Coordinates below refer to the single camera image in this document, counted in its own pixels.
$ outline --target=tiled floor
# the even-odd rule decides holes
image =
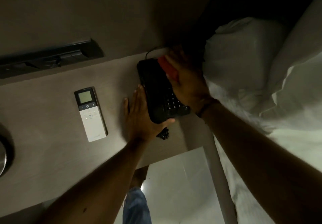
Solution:
[[[150,165],[141,189],[153,224],[224,224],[203,148]]]

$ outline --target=bracelet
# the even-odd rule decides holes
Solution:
[[[199,110],[198,113],[196,113],[196,115],[201,118],[202,117],[202,114],[203,112],[212,104],[217,104],[219,103],[220,104],[220,101],[218,99],[214,99],[214,98],[211,98],[207,103],[205,103],[202,108]]]

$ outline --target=right hand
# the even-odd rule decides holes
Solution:
[[[209,89],[201,71],[192,67],[182,50],[179,53],[171,51],[170,55],[165,55],[165,57],[179,74],[179,82],[172,80],[167,75],[168,80],[172,84],[175,96],[183,104],[190,106],[194,113],[199,112],[204,103],[211,99]]]

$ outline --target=telephone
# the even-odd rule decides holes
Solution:
[[[190,114],[190,107],[177,99],[157,59],[141,60],[137,69],[146,92],[151,121],[159,124],[169,118]]]

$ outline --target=blue jeans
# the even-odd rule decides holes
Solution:
[[[127,193],[123,208],[123,224],[152,224],[147,199],[138,187],[130,189]]]

